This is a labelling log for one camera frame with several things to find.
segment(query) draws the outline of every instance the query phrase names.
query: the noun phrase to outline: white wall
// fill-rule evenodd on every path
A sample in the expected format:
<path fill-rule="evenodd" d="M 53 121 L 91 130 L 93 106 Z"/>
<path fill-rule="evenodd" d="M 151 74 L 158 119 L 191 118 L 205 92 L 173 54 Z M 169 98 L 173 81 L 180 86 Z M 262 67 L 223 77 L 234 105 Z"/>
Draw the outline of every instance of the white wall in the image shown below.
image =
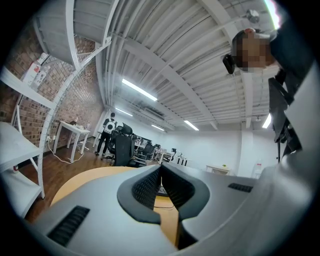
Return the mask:
<path fill-rule="evenodd" d="M 275 132 L 273 130 L 253 131 L 253 160 L 254 163 L 261 159 L 262 167 L 274 166 L 278 163 L 278 145 L 274 142 Z M 280 146 L 280 157 L 284 153 L 286 144 Z"/>
<path fill-rule="evenodd" d="M 258 160 L 262 168 L 278 163 L 277 144 L 273 130 L 168 132 L 162 137 L 161 147 L 181 151 L 188 166 L 205 170 L 206 165 L 227 165 L 234 174 L 250 177 Z M 281 145 L 281 156 L 285 145 Z"/>
<path fill-rule="evenodd" d="M 135 119 L 134 116 L 126 117 L 122 114 L 115 113 L 115 120 L 118 126 L 122 126 L 123 123 L 130 126 L 134 134 L 141 136 L 143 138 L 152 140 L 152 144 L 161 144 L 163 137 L 166 135 L 165 132 L 158 130 L 151 125 L 146 125 L 139 120 Z"/>
<path fill-rule="evenodd" d="M 241 151 L 241 131 L 168 132 L 161 147 L 181 151 L 187 166 L 205 170 L 206 165 L 227 165 L 237 170 Z"/>

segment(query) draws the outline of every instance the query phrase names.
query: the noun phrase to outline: white shelf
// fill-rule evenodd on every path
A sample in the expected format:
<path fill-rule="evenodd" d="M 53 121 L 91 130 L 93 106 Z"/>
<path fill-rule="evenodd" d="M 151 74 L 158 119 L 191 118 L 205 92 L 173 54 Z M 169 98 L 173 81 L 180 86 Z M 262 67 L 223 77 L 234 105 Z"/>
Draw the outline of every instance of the white shelf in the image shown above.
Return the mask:
<path fill-rule="evenodd" d="M 2 172 L 1 178 L 4 184 L 7 185 L 6 191 L 16 214 L 25 217 L 29 208 L 36 200 L 41 192 L 41 187 L 19 171 L 14 173 L 13 170 L 6 170 Z"/>
<path fill-rule="evenodd" d="M 54 103 L 50 100 L 46 99 L 45 97 L 41 96 L 31 87 L 29 87 L 26 83 L 23 83 L 19 80 L 14 74 L 12 74 L 7 68 L 2 67 L 2 73 L 0 75 L 0 79 L 9 87 L 25 95 L 26 97 L 38 102 L 49 109 L 53 108 Z"/>
<path fill-rule="evenodd" d="M 7 122 L 0 122 L 0 172 L 33 158 L 41 150 Z"/>

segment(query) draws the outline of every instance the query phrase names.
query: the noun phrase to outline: red brick wall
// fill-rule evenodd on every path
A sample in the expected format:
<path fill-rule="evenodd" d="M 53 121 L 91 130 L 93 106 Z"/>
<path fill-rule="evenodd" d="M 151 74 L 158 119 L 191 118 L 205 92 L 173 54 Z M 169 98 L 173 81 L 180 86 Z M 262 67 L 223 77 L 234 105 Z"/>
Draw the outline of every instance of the red brick wall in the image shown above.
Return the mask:
<path fill-rule="evenodd" d="M 75 37 L 76 47 L 79 53 L 91 52 L 95 44 L 92 41 Z M 19 79 L 28 70 L 30 64 L 42 53 L 42 48 L 31 24 L 23 30 L 16 45 L 13 46 L 8 55 L 5 66 Z M 50 57 L 46 63 L 56 60 Z M 93 60 L 85 69 L 72 81 L 67 91 L 62 96 L 55 116 L 52 118 L 48 135 L 53 137 L 58 130 L 59 122 L 70 122 L 78 117 L 78 124 L 84 127 L 90 123 L 92 132 L 104 109 L 100 96 L 96 61 Z M 72 65 L 62 61 L 57 61 L 48 67 L 47 75 L 37 92 L 46 99 L 53 101 L 63 82 L 74 70 Z M 19 97 L 19 93 L 0 82 L 0 121 L 10 122 L 14 108 Z M 48 108 L 39 103 L 24 97 L 20 105 L 20 119 L 23 135 L 36 146 L 39 146 L 40 136 L 45 121 Z M 68 142 L 69 131 L 62 129 L 58 147 L 64 146 Z"/>

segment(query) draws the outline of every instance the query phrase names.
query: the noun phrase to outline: keyboard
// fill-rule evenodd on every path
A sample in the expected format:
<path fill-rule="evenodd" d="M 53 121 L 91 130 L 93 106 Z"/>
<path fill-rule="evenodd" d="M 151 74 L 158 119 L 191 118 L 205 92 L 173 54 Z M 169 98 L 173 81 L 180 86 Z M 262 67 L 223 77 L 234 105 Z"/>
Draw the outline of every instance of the keyboard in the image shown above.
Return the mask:
<path fill-rule="evenodd" d="M 156 195 L 161 196 L 161 197 L 168 197 L 168 194 L 163 186 L 160 187 L 160 189 Z"/>

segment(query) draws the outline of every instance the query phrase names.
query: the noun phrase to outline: chair headrest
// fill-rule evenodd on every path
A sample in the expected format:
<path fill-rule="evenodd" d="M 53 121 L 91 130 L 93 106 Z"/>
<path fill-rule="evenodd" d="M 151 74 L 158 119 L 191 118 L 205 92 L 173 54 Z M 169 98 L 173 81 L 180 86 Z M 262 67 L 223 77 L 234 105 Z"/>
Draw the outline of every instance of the chair headrest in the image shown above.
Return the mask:
<path fill-rule="evenodd" d="M 129 125 L 126 125 L 125 123 L 123 123 L 123 128 L 121 129 L 121 132 L 125 135 L 131 135 L 132 128 Z"/>

